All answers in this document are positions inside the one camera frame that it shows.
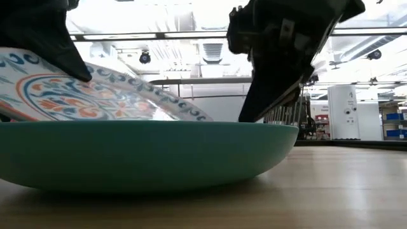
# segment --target table surface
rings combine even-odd
[[[403,228],[407,154],[298,147],[250,181],[155,197],[44,193],[0,181],[0,228]]]

